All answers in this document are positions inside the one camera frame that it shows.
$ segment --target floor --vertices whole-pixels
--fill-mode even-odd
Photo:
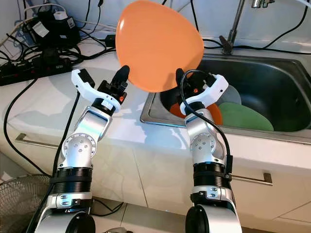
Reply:
[[[119,202],[101,199],[110,208]],[[109,213],[100,203],[95,202],[94,213]],[[133,233],[182,233],[185,227],[185,216],[149,209],[142,206],[124,204],[116,213],[98,217],[93,216],[96,223],[96,233],[104,233],[115,227],[124,227]],[[243,228],[243,233],[269,233]]]

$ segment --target sink basin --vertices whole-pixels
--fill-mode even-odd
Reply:
[[[311,78],[297,60],[205,55],[198,69],[221,74],[240,93],[242,105],[265,116],[274,130],[221,128],[225,133],[311,144]],[[178,90],[150,93],[140,120],[185,127],[169,112]]]

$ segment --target kitchen sink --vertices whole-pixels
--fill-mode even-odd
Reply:
[[[242,105],[265,116],[274,131],[221,126],[225,133],[311,144],[311,78],[297,60],[204,55],[198,69],[223,75],[239,92]],[[150,93],[140,120],[185,127],[169,112],[178,90]]]

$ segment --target faucet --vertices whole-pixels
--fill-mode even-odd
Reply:
[[[275,1],[274,0],[253,0],[252,8],[260,8],[261,4],[263,8],[266,8],[268,7],[268,4],[272,2],[275,2]],[[228,39],[226,40],[222,35],[219,36],[220,42],[223,45],[222,54],[227,54],[227,55],[232,54],[234,40],[238,32],[237,27],[240,21],[244,3],[245,3],[245,0],[240,0],[237,13],[234,18],[232,29],[230,30],[229,35],[228,35]]]

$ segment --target robotic arm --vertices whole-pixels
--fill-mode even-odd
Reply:
[[[62,145],[62,161],[55,177],[35,233],[95,233],[92,207],[92,157],[97,143],[107,131],[114,112],[126,98],[129,67],[123,66],[111,83],[103,81],[98,90],[85,69],[73,70],[71,80],[82,97],[92,102],[78,120],[74,132]],[[178,69],[176,81],[184,72]],[[212,120],[207,106],[218,100],[228,87],[221,75],[210,75],[215,82],[189,78],[184,89],[187,103],[197,113]],[[186,233],[242,233],[230,186],[232,156],[225,155],[215,128],[198,118],[180,102],[190,137],[194,188],[190,196],[194,206],[187,213]]]

